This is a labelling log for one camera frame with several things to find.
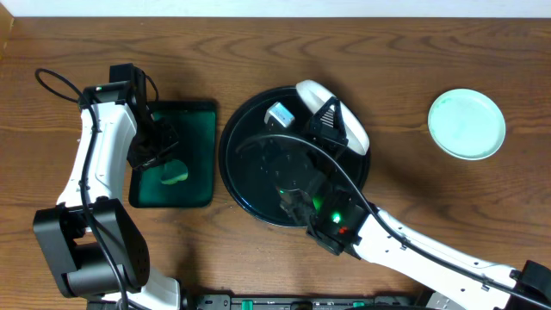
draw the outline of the green tray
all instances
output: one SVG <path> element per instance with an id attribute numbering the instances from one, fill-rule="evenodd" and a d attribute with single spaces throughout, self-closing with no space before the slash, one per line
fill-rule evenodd
<path id="1" fill-rule="evenodd" d="M 130 205 L 136 208 L 200 208 L 213 200 L 214 139 L 216 106 L 214 102 L 150 103 L 153 116 L 164 117 L 178 133 L 180 143 L 173 151 L 175 159 L 188 166 L 189 176 L 173 185 L 160 182 L 163 166 L 132 171 Z"/>

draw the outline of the round black tray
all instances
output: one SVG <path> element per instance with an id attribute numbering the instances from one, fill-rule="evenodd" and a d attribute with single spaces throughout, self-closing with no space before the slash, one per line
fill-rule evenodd
<path id="1" fill-rule="evenodd" d="M 262 154 L 243 157 L 235 152 L 236 147 L 246 138 L 265 131 L 264 115 L 275 102 L 281 102 L 294 115 L 297 128 L 303 128 L 312 117 L 294 86 L 266 90 L 252 97 L 238 108 L 222 132 L 220 174 L 230 195 L 245 211 L 270 224 L 297 227 L 299 225 L 280 208 L 281 198 L 276 187 L 263 172 L 260 160 Z M 361 156 L 347 149 L 338 162 L 356 185 L 363 187 L 368 176 L 370 152 Z M 346 186 L 341 176 L 331 177 L 330 181 Z"/>

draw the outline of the white wall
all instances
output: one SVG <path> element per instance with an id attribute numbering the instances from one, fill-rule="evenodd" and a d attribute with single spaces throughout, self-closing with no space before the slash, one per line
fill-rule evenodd
<path id="1" fill-rule="evenodd" d="M 551 17 L 551 0 L 0 0 L 18 16 Z"/>

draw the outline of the wooden table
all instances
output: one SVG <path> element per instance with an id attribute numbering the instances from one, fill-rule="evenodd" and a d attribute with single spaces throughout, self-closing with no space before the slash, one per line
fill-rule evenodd
<path id="1" fill-rule="evenodd" d="M 526 259 L 551 266 L 550 51 L 544 20 L 17 19 L 0 63 L 0 307 L 84 308 L 61 297 L 32 233 L 34 212 L 53 207 L 67 182 L 81 128 L 75 105 L 34 81 L 37 67 L 82 89 L 107 83 L 110 65 L 133 62 L 163 99 L 216 99 L 218 137 L 251 96 L 319 81 L 368 131 L 371 201 L 421 233 L 520 269 Z M 488 159 L 452 158 L 427 131 L 432 101 L 460 87 L 484 92 L 505 115 L 505 143 Z M 153 265 L 194 293 L 420 288 L 393 270 L 332 256 L 303 229 L 255 220 L 218 173 L 208 208 L 124 204 Z"/>

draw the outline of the round plate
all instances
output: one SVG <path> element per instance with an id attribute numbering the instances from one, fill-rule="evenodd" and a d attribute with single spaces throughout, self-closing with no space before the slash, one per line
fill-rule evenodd
<path id="1" fill-rule="evenodd" d="M 492 99 L 475 90 L 450 90 L 429 111 L 432 139 L 446 153 L 466 160 L 492 156 L 505 139 L 505 118 Z"/>
<path id="2" fill-rule="evenodd" d="M 248 213 L 278 226 L 299 226 L 280 208 L 281 198 L 263 167 L 263 154 L 258 148 L 235 152 L 245 139 L 265 132 L 264 115 L 275 102 L 281 102 L 294 115 L 294 128 L 299 134 L 313 115 L 301 101 L 294 86 L 267 90 L 243 104 L 227 122 L 220 138 L 219 167 L 222 180 L 233 199 Z M 338 162 L 360 188 L 369 170 L 370 152 L 361 156 L 346 149 Z M 341 176 L 333 174 L 332 183 L 345 185 Z"/>

